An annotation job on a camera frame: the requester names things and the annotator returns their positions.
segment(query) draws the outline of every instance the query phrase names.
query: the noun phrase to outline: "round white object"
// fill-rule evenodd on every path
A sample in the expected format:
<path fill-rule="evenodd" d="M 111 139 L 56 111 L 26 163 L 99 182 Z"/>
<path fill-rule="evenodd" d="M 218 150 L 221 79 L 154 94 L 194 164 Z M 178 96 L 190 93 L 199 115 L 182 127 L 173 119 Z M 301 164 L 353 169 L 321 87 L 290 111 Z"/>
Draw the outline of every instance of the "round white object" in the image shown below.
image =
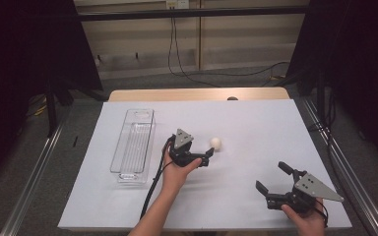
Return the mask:
<path fill-rule="evenodd" d="M 211 148 L 219 150 L 221 148 L 221 140 L 219 138 L 212 138 L 210 140 Z"/>

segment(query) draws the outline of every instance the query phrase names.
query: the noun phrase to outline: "transparent bin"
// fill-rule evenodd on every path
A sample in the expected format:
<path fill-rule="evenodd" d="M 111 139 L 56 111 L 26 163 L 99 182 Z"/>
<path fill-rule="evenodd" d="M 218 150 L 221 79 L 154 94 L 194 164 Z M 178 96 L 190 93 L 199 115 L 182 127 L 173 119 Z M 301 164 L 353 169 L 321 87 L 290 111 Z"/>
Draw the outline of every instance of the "transparent bin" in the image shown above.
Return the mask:
<path fill-rule="evenodd" d="M 118 175 L 118 182 L 146 183 L 155 127 L 152 109 L 127 110 L 110 168 Z"/>

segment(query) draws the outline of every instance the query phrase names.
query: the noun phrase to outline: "metal bar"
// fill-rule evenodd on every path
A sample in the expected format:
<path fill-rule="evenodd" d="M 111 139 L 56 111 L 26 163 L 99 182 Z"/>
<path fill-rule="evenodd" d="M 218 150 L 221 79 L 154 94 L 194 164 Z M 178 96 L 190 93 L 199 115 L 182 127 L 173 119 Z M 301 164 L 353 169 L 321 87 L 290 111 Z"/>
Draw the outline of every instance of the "metal bar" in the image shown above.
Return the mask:
<path fill-rule="evenodd" d="M 135 12 L 83 13 L 79 15 L 51 15 L 33 17 L 34 20 L 51 22 L 94 22 L 137 19 L 224 17 L 250 15 L 305 14 L 308 6 L 264 7 L 264 8 L 218 8 L 218 9 L 175 9 Z"/>
<path fill-rule="evenodd" d="M 63 126 L 67 120 L 70 107 L 66 110 L 60 112 L 61 118 L 60 123 L 57 126 L 57 129 L 54 131 L 53 136 L 47 138 L 47 141 L 42 149 L 41 154 L 35 164 L 35 168 L 32 171 L 29 181 L 24 187 L 20 197 L 13 210 L 11 211 L 10 216 L 8 217 L 5 225 L 0 233 L 0 236 L 15 236 L 20 229 L 21 223 L 27 213 L 30 203 L 32 202 L 33 194 L 35 193 L 36 188 L 38 187 L 39 181 L 41 179 L 42 173 L 44 172 L 45 166 L 54 150 L 55 145 L 57 144 L 58 138 L 60 137 Z"/>
<path fill-rule="evenodd" d="M 304 103 L 312 120 L 315 122 L 315 124 L 318 125 L 318 128 L 323 128 L 319 123 L 320 120 L 318 118 L 317 109 L 314 103 L 309 98 L 305 98 Z M 325 129 L 320 129 L 320 135 L 324 139 L 324 142 L 328 144 L 328 132 Z M 378 235 L 378 207 L 374 204 L 374 202 L 364 189 L 363 185 L 358 180 L 356 174 L 351 168 L 351 165 L 348 163 L 346 156 L 343 154 L 336 140 L 331 137 L 330 142 L 330 151 L 332 152 L 334 161 L 342 171 L 342 174 L 345 177 L 349 187 L 351 188 L 351 191 L 353 192 L 355 198 L 357 199 L 361 209 L 364 211 L 364 214 L 369 220 L 373 230 L 376 232 L 376 235 Z"/>

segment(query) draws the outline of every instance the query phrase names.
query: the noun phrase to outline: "person's right hand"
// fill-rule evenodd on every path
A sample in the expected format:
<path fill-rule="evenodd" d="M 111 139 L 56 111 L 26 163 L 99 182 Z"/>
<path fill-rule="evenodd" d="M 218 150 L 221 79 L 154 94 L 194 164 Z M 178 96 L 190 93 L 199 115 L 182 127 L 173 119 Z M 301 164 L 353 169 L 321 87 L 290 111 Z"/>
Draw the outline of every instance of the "person's right hand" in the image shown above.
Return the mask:
<path fill-rule="evenodd" d="M 323 211 L 322 199 L 317 198 L 320 204 L 315 203 L 315 207 Z M 297 227 L 300 236 L 324 236 L 325 222 L 322 215 L 311 209 L 307 215 L 299 215 L 290 206 L 282 205 L 283 212 L 289 217 Z"/>

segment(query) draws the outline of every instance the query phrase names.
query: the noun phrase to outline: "gray carpet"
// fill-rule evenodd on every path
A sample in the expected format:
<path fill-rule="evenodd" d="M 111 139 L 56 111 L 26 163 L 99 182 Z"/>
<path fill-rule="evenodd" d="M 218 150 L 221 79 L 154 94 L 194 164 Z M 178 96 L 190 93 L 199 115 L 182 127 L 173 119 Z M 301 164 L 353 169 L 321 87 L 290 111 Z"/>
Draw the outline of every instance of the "gray carpet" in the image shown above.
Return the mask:
<path fill-rule="evenodd" d="M 284 75 L 286 68 L 287 65 L 280 65 L 273 70 L 273 73 L 274 75 Z M 260 68 L 227 69 L 214 71 L 214 73 L 248 74 L 259 70 Z M 270 86 L 277 82 L 268 81 L 269 76 L 270 72 L 267 71 L 263 74 L 242 77 L 196 75 L 190 76 L 190 78 L 219 87 L 261 87 L 265 83 Z M 108 80 L 103 81 L 103 86 L 106 94 L 110 94 L 115 89 L 210 87 L 205 84 L 195 83 L 185 77 L 176 77 L 170 74 Z M 304 123 L 311 125 L 313 121 L 305 109 L 303 97 L 299 97 L 297 94 L 295 85 L 287 86 L 286 89 L 295 100 Z M 77 99 L 73 106 L 68 109 L 67 123 L 47 163 L 18 235 L 118 235 L 115 232 L 73 233 L 57 228 L 102 106 L 101 102 L 91 100 L 80 93 L 73 92 L 73 94 Z M 313 92 L 311 98 L 315 100 L 315 92 Z M 66 109 L 66 107 L 58 106 L 59 113 Z M 360 137 L 358 127 L 354 125 L 347 112 L 342 110 L 340 103 L 337 105 L 337 119 L 332 130 L 334 138 L 338 141 L 356 175 L 378 207 L 378 152 L 376 147 Z M 0 232 L 32 173 L 36 159 L 46 142 L 47 131 L 45 112 L 40 116 L 29 117 L 12 148 L 11 154 L 0 168 Z M 345 202 L 345 208 L 353 227 L 347 230 L 329 230 L 327 235 L 369 235 L 366 233 L 363 224 L 367 225 L 371 235 L 375 235 L 364 212 L 352 196 L 344 177 L 340 176 L 340 179 L 337 179 L 321 136 L 318 132 L 311 132 L 310 136 L 316 148 L 320 151 L 321 158 L 333 182 L 336 186 L 340 186 L 339 183 L 344 183 L 347 195 L 350 196 L 350 199 Z M 356 211 L 354 211 L 350 203 L 356 206 Z M 294 231 L 272 231 L 270 235 L 296 235 L 296 233 Z"/>

